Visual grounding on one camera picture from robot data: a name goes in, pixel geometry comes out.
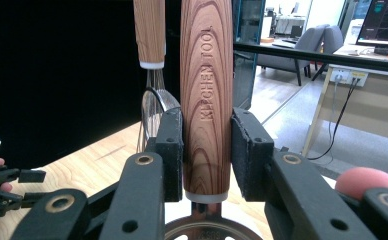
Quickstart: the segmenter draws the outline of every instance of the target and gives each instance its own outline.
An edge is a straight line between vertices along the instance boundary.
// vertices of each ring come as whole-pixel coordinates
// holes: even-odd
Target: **gray floor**
[[[319,99],[323,81],[307,83],[263,124],[275,140],[275,147],[288,147],[301,153]],[[307,157],[318,157],[329,147],[328,123],[311,147]],[[388,172],[388,138],[339,126],[331,152],[314,161],[321,173],[335,179],[354,166]]]

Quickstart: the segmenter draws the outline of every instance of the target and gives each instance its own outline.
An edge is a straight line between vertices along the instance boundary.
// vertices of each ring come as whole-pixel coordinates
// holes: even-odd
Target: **power cord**
[[[340,77],[341,77],[340,75],[337,75],[337,76],[335,77],[335,83],[336,83],[335,86],[337,86],[337,84],[341,81]],[[349,92],[348,92],[348,94],[347,94],[346,101],[344,102],[343,108],[341,109],[340,115],[338,116],[337,123],[335,124],[334,133],[332,134],[332,140],[331,140],[330,146],[329,146],[328,149],[327,149],[322,155],[320,155],[319,157],[307,158],[307,159],[309,159],[309,160],[311,160],[311,161],[318,160],[318,159],[320,159],[321,157],[325,156],[328,152],[331,151],[331,148],[332,148],[332,146],[334,145],[335,134],[337,133],[338,125],[340,124],[341,118],[343,117],[344,110],[346,109],[346,106],[347,106],[347,103],[348,103],[348,101],[349,101],[349,99],[350,99],[350,96],[352,95],[352,93],[353,93],[354,89],[356,88],[357,84],[359,83],[359,81],[360,81],[360,78],[353,78],[353,79],[352,79],[352,83],[350,84]]]

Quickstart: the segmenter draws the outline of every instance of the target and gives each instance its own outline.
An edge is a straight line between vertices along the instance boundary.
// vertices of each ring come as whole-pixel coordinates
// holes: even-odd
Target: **monitor screen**
[[[388,55],[388,0],[372,0],[356,43],[374,46],[376,54]]]

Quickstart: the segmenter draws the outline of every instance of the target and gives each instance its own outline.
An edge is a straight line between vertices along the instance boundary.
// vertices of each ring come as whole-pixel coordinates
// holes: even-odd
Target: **gray chair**
[[[329,26],[324,30],[324,53],[333,54],[344,45],[343,33],[338,26]],[[326,70],[328,64],[323,63],[319,70],[313,76],[312,81]]]
[[[300,37],[299,41],[294,45],[294,49],[315,52],[322,43],[324,29],[324,26],[307,29],[307,31]],[[259,54],[257,57],[257,65],[294,72],[297,74],[299,86],[301,86],[300,69],[304,68],[306,76],[311,77],[309,60]]]

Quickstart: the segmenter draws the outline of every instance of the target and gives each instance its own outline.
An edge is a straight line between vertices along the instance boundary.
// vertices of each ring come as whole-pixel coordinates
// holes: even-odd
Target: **chair leg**
[[[327,66],[328,64],[324,63],[322,64],[321,68],[319,68],[318,72],[313,76],[312,78],[312,81],[315,81],[315,79],[322,74],[322,72],[325,70],[325,67]]]
[[[296,74],[297,74],[297,81],[299,83],[299,86],[301,86],[301,77],[300,77],[300,67],[299,67],[299,62],[297,59],[294,59],[294,65],[296,67]]]

